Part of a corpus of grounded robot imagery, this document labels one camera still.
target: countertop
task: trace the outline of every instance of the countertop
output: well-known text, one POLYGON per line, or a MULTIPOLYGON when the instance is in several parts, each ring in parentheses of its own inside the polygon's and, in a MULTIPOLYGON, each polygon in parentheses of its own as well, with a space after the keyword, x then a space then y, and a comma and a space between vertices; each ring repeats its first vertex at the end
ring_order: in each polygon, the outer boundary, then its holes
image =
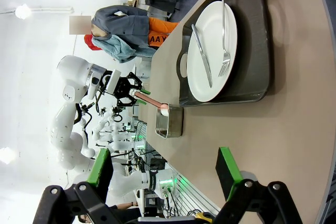
MULTIPOLYGON (((199 0, 152 60, 151 97, 179 103, 176 60, 182 28, 205 0, 199 0)), ((287 184, 303 223, 320 218, 334 167, 336 71, 324 0, 267 0, 272 26, 275 81, 256 103, 184 109, 183 134, 163 139, 155 133, 155 110, 148 108, 148 143, 210 200, 224 195, 215 164, 228 146, 239 169, 268 185, 287 184)), ((260 223, 247 213, 242 223, 260 223)))

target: white plate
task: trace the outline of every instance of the white plate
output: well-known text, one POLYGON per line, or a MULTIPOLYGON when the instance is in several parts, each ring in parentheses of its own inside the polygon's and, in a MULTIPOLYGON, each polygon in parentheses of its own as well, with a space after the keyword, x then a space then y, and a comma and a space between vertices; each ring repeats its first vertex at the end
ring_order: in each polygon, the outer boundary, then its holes
POLYGON ((201 13, 195 26, 202 48, 209 59, 212 75, 212 88, 206 76, 205 68, 199 52, 194 33, 191 36, 188 58, 187 76, 190 91, 200 102, 207 102, 215 98, 223 89, 232 70, 237 50, 237 23, 231 8, 225 4, 225 49, 230 54, 229 70, 222 77, 218 77, 223 62, 223 17, 222 2, 209 4, 201 13))

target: light blue jacket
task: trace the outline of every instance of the light blue jacket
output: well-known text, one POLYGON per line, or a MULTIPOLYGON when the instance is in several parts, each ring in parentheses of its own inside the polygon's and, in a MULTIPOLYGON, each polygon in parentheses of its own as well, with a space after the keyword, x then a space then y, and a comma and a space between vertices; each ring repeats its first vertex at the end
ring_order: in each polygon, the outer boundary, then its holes
POLYGON ((152 58, 156 52, 154 48, 150 47, 138 47, 137 49, 133 49, 117 35, 111 35, 111 38, 106 40, 99 40, 93 37, 92 43, 118 60, 119 63, 128 62, 135 57, 152 58))

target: gray tray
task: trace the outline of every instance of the gray tray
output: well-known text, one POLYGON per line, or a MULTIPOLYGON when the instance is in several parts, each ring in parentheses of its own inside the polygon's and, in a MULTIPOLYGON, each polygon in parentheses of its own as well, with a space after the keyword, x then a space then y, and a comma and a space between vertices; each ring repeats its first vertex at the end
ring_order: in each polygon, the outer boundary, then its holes
POLYGON ((183 27, 182 50, 177 58, 176 72, 180 80, 180 106, 214 105, 261 100, 272 80, 271 50, 264 0, 225 0, 234 12, 238 43, 232 72, 222 91, 209 102, 197 101, 188 85, 188 77, 181 76, 180 62, 188 52, 195 24, 202 11, 212 2, 206 0, 183 27))

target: ceiling light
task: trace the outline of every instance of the ceiling light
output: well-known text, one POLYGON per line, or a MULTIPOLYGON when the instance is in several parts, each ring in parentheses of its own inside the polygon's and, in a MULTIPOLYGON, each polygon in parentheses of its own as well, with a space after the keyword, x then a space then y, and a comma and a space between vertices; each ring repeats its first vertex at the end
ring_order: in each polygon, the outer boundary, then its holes
POLYGON ((31 15, 31 9, 26 5, 20 5, 15 9, 15 16, 21 19, 26 19, 31 15))
POLYGON ((0 149, 0 161, 8 165, 15 159, 15 153, 8 147, 0 149))

